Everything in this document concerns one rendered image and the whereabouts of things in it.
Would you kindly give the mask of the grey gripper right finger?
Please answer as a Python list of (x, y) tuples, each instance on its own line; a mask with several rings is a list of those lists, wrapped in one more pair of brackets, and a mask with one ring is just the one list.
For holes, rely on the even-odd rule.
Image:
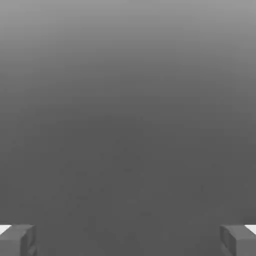
[(223, 256), (256, 256), (256, 224), (221, 225)]

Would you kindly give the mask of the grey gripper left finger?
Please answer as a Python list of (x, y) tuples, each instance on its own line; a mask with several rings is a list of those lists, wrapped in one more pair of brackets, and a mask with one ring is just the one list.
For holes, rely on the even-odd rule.
[(0, 256), (38, 256), (36, 226), (0, 224)]

